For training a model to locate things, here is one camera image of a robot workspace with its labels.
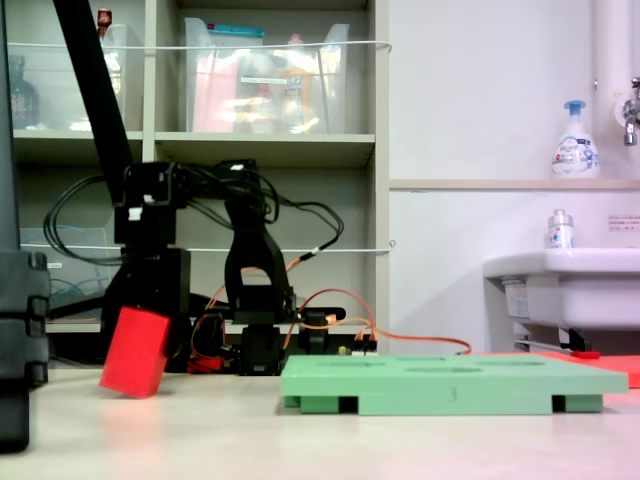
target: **white shelf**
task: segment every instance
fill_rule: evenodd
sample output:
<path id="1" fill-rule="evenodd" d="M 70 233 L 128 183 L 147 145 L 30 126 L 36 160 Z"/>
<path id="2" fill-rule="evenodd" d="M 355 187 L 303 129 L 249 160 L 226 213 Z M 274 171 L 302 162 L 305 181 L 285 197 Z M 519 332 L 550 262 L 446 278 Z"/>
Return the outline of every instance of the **white shelf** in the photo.
<path id="1" fill-rule="evenodd" d="M 142 158 L 142 132 L 127 132 L 134 160 Z M 71 130 L 14 130 L 18 164 L 98 165 L 93 133 Z"/>
<path id="2" fill-rule="evenodd" d="M 375 145 L 375 135 L 158 132 L 155 138 L 164 160 L 213 165 L 254 158 L 262 168 L 360 168 Z"/>
<path id="3" fill-rule="evenodd" d="M 232 325 L 230 323 L 227 323 L 225 326 L 225 331 L 227 335 L 240 335 L 244 327 L 246 327 L 246 325 Z M 280 333 L 283 335 L 286 335 L 286 333 L 289 331 L 289 325 L 278 325 L 278 327 L 280 328 Z M 362 330 L 362 327 L 364 327 L 364 325 L 358 325 L 355 323 L 341 325 L 339 327 L 330 328 L 329 334 L 330 335 L 355 335 L 358 332 L 360 332 L 360 330 Z M 299 331 L 300 329 L 298 325 L 294 325 L 293 335 L 297 335 Z"/>
<path id="4" fill-rule="evenodd" d="M 178 0 L 182 8 L 366 10 L 368 0 Z"/>
<path id="5" fill-rule="evenodd" d="M 246 325 L 232 325 L 227 324 L 225 329 L 228 335 L 240 335 L 242 329 Z M 329 329 L 329 334 L 333 335 L 355 335 L 362 326 L 356 324 L 342 325 Z M 289 331 L 289 325 L 278 325 L 281 334 L 286 334 Z M 47 333 L 100 333 L 100 321 L 99 320 L 86 320 L 82 322 L 60 322 L 47 323 L 45 327 Z M 299 332 L 298 325 L 293 327 L 293 335 L 297 335 Z"/>
<path id="6" fill-rule="evenodd" d="M 428 190 L 640 190 L 640 179 L 567 179 L 567 180 L 437 180 L 392 179 L 392 191 Z"/>
<path id="7" fill-rule="evenodd" d="M 47 333 L 100 333 L 100 320 L 49 322 L 45 325 Z"/>

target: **dark bottle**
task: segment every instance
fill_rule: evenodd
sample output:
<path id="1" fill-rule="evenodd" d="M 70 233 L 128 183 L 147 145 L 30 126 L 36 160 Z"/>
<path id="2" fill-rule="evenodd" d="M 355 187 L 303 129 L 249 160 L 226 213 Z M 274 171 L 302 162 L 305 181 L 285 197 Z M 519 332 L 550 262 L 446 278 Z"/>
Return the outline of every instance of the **dark bottle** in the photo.
<path id="1" fill-rule="evenodd" d="M 13 128 L 24 129 L 40 122 L 38 93 L 24 79 L 24 56 L 9 55 L 9 85 L 11 88 L 11 119 Z"/>
<path id="2" fill-rule="evenodd" d="M 108 8 L 101 8 L 98 10 L 98 20 L 96 24 L 98 25 L 98 37 L 100 37 L 100 43 L 104 40 L 104 36 L 107 34 L 107 29 L 111 26 L 113 22 L 113 14 L 111 10 Z"/>

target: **plastic bin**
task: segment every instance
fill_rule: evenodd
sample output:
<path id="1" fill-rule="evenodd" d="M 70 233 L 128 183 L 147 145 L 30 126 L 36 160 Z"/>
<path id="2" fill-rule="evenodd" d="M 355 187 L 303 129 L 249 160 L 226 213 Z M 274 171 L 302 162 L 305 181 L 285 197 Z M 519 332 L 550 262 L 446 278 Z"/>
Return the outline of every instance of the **plastic bin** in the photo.
<path id="1" fill-rule="evenodd" d="M 107 69 L 125 128 L 137 131 L 142 129 L 144 53 L 118 48 L 134 45 L 140 42 L 126 25 L 112 25 L 103 40 Z M 65 49 L 9 46 L 9 55 L 14 128 L 91 130 Z M 23 69 L 22 75 L 16 68 Z M 26 113 L 25 101 L 35 104 Z"/>
<path id="2" fill-rule="evenodd" d="M 107 233 L 104 228 L 59 227 L 65 245 L 106 247 Z M 56 307 L 82 300 L 90 295 L 103 293 L 118 267 L 93 265 L 59 254 L 48 247 L 41 228 L 21 228 L 20 243 L 25 251 L 39 251 L 47 256 L 51 276 L 51 305 Z M 113 257 L 118 250 L 77 249 L 78 254 L 92 257 Z M 76 315 L 72 318 L 99 319 L 100 312 L 95 310 Z"/>
<path id="3" fill-rule="evenodd" d="M 346 133 L 347 46 L 216 49 L 205 23 L 185 19 L 186 129 L 222 133 Z M 348 39 L 334 25 L 325 42 Z"/>

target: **table surface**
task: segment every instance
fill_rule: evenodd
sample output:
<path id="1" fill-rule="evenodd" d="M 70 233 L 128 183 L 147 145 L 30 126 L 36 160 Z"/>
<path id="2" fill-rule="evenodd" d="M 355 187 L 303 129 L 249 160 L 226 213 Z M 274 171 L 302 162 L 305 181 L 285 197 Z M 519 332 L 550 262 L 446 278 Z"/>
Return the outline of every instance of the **table surface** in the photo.
<path id="1" fill-rule="evenodd" d="M 52 370 L 0 479 L 640 479 L 640 391 L 603 414 L 358 417 L 284 410 L 278 378 L 169 375 L 157 396 Z"/>

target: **green tray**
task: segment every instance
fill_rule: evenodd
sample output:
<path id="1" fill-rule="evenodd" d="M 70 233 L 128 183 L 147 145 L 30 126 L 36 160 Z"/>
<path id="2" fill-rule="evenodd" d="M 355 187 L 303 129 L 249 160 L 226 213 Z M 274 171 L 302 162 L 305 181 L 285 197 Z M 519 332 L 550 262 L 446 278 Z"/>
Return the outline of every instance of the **green tray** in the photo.
<path id="1" fill-rule="evenodd" d="M 285 407 L 360 415 L 601 412 L 627 376 L 538 355 L 303 356 L 282 372 Z"/>

